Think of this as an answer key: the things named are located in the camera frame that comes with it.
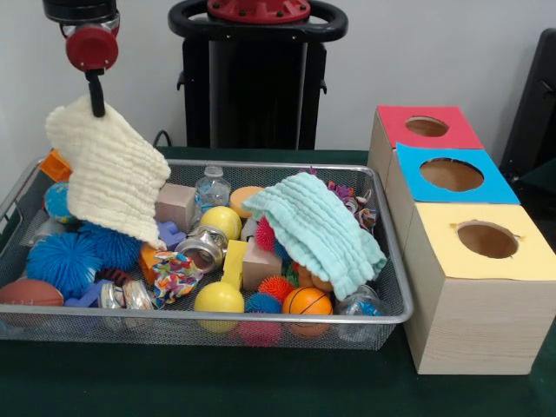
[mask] light blue washcloth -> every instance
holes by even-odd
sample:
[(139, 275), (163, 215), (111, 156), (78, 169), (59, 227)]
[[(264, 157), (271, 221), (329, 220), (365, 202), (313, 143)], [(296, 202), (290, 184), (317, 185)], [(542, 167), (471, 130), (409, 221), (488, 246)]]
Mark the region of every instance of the light blue washcloth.
[(373, 280), (386, 264), (376, 240), (316, 176), (301, 172), (243, 203), (267, 218), (276, 239), (299, 264), (329, 281), (338, 300)]

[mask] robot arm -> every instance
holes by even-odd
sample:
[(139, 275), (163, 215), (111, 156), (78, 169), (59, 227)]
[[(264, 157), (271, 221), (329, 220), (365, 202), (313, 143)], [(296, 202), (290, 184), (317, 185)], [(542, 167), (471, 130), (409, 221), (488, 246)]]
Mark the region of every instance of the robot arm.
[(116, 0), (43, 0), (46, 17), (60, 24), (69, 62), (85, 73), (93, 114), (104, 116), (98, 79), (116, 63), (120, 14)]

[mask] purple toy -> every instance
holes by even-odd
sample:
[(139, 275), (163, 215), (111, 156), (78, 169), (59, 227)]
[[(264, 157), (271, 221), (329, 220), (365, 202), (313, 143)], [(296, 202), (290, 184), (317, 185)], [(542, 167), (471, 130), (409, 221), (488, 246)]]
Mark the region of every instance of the purple toy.
[(91, 285), (85, 295), (81, 298), (69, 298), (63, 304), (66, 307), (98, 307), (96, 300), (101, 293), (103, 284), (110, 283), (108, 280), (100, 280)]
[(174, 222), (156, 222), (156, 225), (158, 226), (158, 236), (166, 243), (169, 251), (174, 251), (175, 247), (187, 237)]

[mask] red lid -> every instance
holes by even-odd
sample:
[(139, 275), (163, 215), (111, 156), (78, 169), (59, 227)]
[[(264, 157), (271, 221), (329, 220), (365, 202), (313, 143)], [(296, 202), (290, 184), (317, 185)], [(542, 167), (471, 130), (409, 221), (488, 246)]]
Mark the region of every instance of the red lid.
[(417, 148), (483, 149), (458, 107), (379, 106), (388, 140)]
[(68, 37), (66, 54), (78, 70), (107, 70), (118, 58), (116, 36), (100, 26), (83, 26)]
[(307, 19), (311, 6), (307, 0), (208, 0), (207, 11), (231, 22), (281, 24)]

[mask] cloth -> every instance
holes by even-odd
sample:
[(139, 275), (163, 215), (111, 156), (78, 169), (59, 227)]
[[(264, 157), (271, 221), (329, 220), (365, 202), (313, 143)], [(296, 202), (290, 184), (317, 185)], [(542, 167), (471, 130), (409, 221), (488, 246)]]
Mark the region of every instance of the cloth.
[(316, 176), (290, 176), (243, 203), (267, 218), (278, 241), (300, 265), (330, 282), (339, 300), (373, 280), (386, 264), (376, 240)]
[(80, 220), (166, 248), (154, 216), (168, 163), (117, 111), (105, 108), (104, 117), (94, 117), (84, 96), (46, 120), (47, 137), (73, 169), (68, 209)]

